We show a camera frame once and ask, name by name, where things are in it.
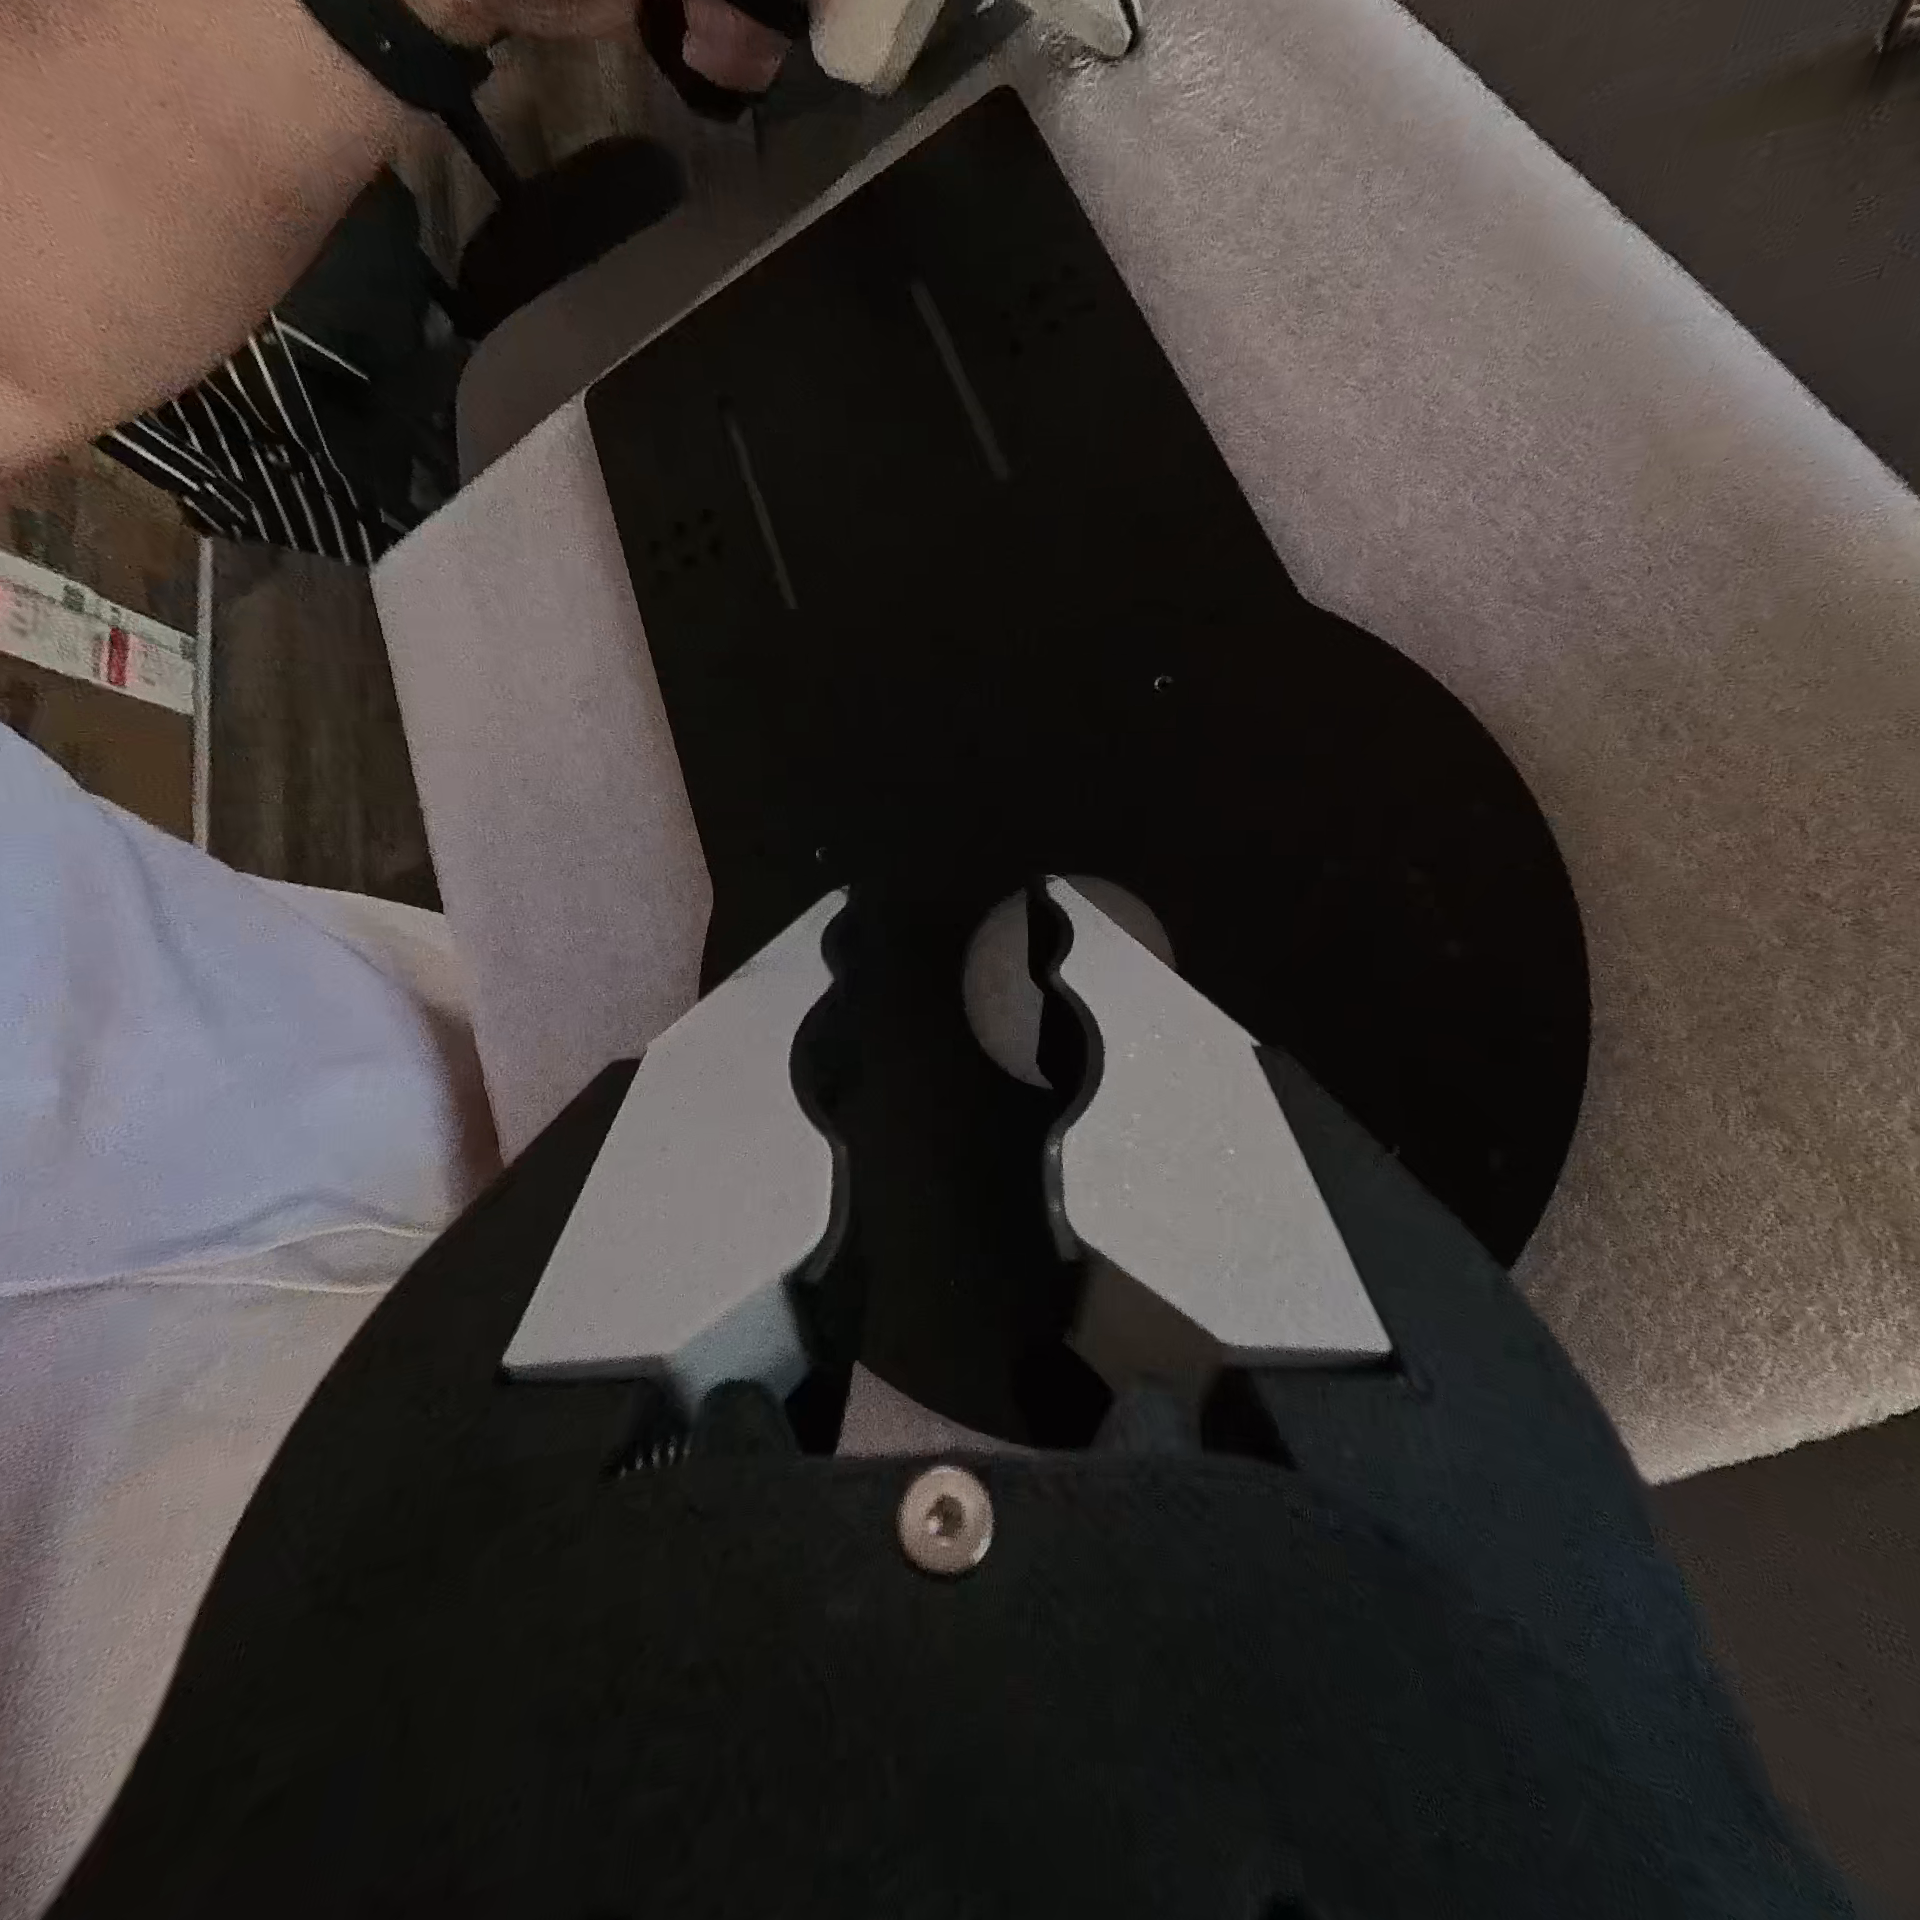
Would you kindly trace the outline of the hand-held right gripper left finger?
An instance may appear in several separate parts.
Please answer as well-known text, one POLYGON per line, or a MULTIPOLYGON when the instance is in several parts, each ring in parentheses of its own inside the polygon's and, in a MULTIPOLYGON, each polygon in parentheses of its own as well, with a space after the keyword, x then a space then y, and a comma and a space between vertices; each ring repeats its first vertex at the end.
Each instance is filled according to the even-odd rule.
POLYGON ((502 1351, 510 1379, 806 1379, 797 1289, 837 1234, 838 1171, 797 1050, 848 904, 829 889, 647 1045, 502 1351))

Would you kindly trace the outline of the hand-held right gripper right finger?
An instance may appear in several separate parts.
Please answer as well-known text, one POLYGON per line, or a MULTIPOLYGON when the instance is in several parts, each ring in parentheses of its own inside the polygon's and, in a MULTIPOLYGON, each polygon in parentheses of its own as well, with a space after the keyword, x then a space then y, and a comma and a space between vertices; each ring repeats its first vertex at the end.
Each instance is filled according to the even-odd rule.
POLYGON ((1088 1078, 1049 1138, 1046 1200, 1093 1266, 1075 1337, 1097 1365, 1353 1367, 1393 1340, 1255 1036, 1066 875, 1049 983, 1088 1078))

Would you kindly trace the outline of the black metal plate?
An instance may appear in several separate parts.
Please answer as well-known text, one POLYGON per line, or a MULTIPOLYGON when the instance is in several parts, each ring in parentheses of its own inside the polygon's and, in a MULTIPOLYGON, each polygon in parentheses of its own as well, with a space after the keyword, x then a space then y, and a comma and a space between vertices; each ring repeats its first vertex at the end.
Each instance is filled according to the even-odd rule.
POLYGON ((1546 814, 1466 701, 1294 586, 1012 86, 586 412, 713 884, 702 983, 851 889, 800 1040, 848 1150, 827 1376, 1093 1431, 1044 1224, 1066 1097, 963 997, 1044 873, 1140 899, 1189 983, 1525 1252, 1592 1019, 1546 814))

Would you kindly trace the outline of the person's left forearm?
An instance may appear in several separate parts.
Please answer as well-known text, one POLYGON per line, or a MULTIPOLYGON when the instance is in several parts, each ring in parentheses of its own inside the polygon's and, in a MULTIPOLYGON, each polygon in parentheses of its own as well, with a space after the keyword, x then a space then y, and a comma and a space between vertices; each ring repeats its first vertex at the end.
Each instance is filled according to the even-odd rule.
POLYGON ((307 4, 4 4, 4 475, 241 345, 419 117, 307 4))

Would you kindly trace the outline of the dark desk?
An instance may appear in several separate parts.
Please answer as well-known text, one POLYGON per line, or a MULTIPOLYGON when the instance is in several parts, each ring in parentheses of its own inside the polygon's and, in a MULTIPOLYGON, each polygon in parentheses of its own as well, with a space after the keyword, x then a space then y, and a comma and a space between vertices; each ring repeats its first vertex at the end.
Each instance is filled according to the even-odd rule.
MULTIPOLYGON (((1916 495, 1916 68, 1872 76, 1872 4, 1398 5, 1916 495)), ((1012 15, 865 101, 878 131, 1018 30, 1116 66, 1012 15)), ((696 206, 865 103, 792 83, 764 160, 707 140, 696 206)), ((1916 1407, 1653 1481, 1776 1781, 1882 1911, 1916 1915, 1916 1407)))

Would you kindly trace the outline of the person's white shirt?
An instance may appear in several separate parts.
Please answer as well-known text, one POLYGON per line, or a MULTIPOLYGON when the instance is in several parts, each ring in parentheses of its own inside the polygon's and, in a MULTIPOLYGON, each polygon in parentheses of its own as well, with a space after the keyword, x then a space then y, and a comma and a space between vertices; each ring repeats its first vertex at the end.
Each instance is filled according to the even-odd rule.
POLYGON ((237 872, 4 732, 4 1915, 108 1812, 302 1403, 499 1167, 441 911, 237 872))

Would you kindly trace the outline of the grey felt mat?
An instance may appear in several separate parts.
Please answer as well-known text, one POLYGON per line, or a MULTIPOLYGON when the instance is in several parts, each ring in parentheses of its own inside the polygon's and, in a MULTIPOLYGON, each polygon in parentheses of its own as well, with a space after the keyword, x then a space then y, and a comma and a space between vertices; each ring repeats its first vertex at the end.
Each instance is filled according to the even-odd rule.
POLYGON ((1398 4, 1035 27, 493 335, 374 572, 499 1144, 690 1003, 704 892, 578 392, 1008 82, 1309 597, 1491 724, 1596 963, 1520 1277, 1650 1479, 1916 1409, 1916 494, 1398 4))

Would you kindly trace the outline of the cardboard box with label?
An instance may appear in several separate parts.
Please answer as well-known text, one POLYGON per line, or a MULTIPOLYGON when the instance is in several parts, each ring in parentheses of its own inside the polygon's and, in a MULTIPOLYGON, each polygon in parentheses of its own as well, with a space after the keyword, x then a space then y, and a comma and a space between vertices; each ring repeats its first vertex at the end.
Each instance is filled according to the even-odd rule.
POLYGON ((213 556, 92 446, 2 485, 2 719, 88 793, 204 850, 213 556))

